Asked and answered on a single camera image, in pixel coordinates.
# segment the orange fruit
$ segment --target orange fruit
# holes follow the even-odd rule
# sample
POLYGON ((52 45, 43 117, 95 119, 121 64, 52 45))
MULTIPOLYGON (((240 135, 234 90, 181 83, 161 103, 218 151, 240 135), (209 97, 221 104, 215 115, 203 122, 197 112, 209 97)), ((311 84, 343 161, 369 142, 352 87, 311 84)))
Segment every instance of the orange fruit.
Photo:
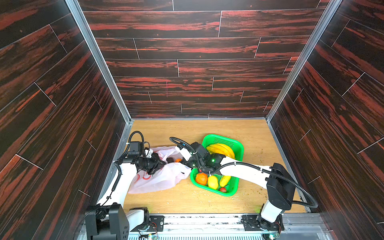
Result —
POLYGON ((205 186, 207 184, 207 181, 208 181, 208 176, 205 173, 199 173, 196 175, 195 181, 198 184, 205 186))

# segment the banana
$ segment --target banana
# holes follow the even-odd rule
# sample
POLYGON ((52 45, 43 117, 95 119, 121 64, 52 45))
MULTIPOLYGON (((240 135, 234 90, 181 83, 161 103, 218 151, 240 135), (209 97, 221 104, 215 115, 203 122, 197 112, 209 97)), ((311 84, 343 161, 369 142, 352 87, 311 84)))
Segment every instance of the banana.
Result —
POLYGON ((235 159, 235 153, 233 152, 232 148, 228 145, 225 145, 223 143, 216 143, 217 145, 223 146, 227 149, 227 151, 230 153, 230 158, 235 159))
POLYGON ((207 147, 207 150, 208 150, 209 152, 220 153, 220 154, 226 155, 226 153, 225 153, 224 151, 222 151, 221 149, 219 149, 219 148, 217 148, 217 147, 208 146, 208 147, 207 147))
POLYGON ((223 147, 221 145, 218 145, 216 143, 211 144, 210 146, 220 149, 221 151, 225 152, 224 155, 226 155, 227 157, 232 158, 231 153, 225 147, 223 147))

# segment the wooden table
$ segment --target wooden table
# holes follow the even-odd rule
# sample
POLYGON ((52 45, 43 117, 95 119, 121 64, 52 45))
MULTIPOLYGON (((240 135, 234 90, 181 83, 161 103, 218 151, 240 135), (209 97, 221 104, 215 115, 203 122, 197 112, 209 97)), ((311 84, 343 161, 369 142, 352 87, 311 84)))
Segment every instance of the wooden table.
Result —
MULTIPOLYGON (((132 131, 141 131, 151 147, 174 146, 169 137, 188 143, 203 141, 208 134, 217 134, 240 141, 244 145, 243 161, 272 166, 285 166, 265 120, 136 120, 132 131)), ((136 134, 134 141, 141 141, 136 134)), ((240 179, 237 193, 223 197, 194 186, 189 179, 174 188, 146 194, 127 194, 124 210, 148 207, 150 213, 255 213, 267 200, 267 190, 240 179)), ((295 193, 294 200, 300 200, 295 193)), ((292 205, 286 212, 305 212, 303 206, 292 205)))

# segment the wood panel wall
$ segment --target wood panel wall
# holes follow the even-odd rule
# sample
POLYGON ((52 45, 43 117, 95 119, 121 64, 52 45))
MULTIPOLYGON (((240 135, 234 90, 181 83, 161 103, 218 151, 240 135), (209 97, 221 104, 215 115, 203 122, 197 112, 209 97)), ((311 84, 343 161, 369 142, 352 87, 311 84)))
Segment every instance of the wood panel wall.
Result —
POLYGON ((319 0, 79 0, 133 118, 265 117, 319 0))
POLYGON ((0 6, 0 239, 72 239, 125 122, 64 0, 0 6))
POLYGON ((383 14, 343 0, 271 122, 339 240, 384 239, 383 14))

